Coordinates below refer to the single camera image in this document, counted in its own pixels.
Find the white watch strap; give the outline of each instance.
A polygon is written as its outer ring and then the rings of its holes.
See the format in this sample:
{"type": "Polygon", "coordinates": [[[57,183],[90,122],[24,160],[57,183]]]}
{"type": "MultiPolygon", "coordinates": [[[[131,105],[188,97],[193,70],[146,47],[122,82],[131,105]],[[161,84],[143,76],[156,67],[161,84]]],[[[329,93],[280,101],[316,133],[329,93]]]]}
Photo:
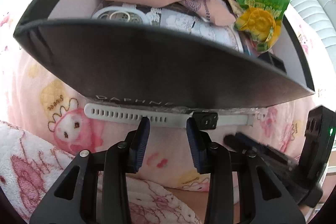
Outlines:
{"type": "MultiPolygon", "coordinates": [[[[151,126],[169,128],[185,128],[187,119],[191,117],[191,114],[147,111],[93,103],[85,105],[84,113],[91,119],[135,125],[140,123],[142,117],[148,117],[151,126]]],[[[253,125],[253,119],[254,114],[219,115],[217,126],[251,126],[253,125]]]]}

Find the snack wrapper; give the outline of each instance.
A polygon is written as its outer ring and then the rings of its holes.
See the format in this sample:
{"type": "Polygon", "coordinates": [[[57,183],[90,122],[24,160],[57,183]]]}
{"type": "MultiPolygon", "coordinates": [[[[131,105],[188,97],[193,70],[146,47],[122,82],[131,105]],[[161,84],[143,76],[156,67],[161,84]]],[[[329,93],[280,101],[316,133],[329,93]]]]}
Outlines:
{"type": "Polygon", "coordinates": [[[237,0],[244,13],[235,27],[251,33],[257,52],[268,51],[278,40],[284,12],[290,0],[237,0]]]}

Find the sweet corn candy package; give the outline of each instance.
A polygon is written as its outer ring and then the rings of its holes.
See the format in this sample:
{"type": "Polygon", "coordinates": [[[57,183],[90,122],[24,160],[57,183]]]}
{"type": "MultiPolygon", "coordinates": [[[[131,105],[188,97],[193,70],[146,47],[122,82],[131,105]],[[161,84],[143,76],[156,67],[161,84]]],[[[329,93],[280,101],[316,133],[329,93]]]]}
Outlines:
{"type": "Polygon", "coordinates": [[[235,27],[251,33],[257,52],[268,51],[278,40],[284,12],[290,0],[236,0],[244,13],[237,18],[235,27]]]}

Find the open box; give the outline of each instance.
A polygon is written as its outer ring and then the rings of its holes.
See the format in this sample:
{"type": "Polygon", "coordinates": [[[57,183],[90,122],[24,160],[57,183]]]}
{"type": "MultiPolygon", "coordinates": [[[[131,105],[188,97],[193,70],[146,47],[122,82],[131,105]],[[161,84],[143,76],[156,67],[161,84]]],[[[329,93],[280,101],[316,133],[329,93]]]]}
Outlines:
{"type": "Polygon", "coordinates": [[[314,93],[285,16],[273,52],[287,74],[199,37],[90,19],[101,1],[33,0],[14,37],[66,84],[104,102],[225,109],[267,107],[314,93]]]}

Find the screw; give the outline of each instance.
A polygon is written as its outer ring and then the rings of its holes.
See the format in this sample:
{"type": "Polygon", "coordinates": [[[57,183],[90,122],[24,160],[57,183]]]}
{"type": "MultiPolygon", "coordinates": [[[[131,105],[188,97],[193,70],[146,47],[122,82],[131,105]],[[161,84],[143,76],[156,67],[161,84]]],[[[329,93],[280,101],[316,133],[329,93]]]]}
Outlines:
{"type": "Polygon", "coordinates": [[[249,156],[250,158],[254,158],[257,154],[253,150],[248,150],[246,152],[246,155],[249,156]]]}
{"type": "Polygon", "coordinates": [[[218,143],[211,142],[211,143],[209,144],[209,148],[211,148],[211,149],[217,149],[218,147],[219,147],[218,143]]]}
{"type": "Polygon", "coordinates": [[[87,157],[89,155],[89,150],[82,150],[79,155],[83,158],[87,157]]]}
{"type": "Polygon", "coordinates": [[[120,143],[118,143],[118,147],[119,148],[125,148],[125,147],[127,147],[127,142],[120,142],[120,143]]]}

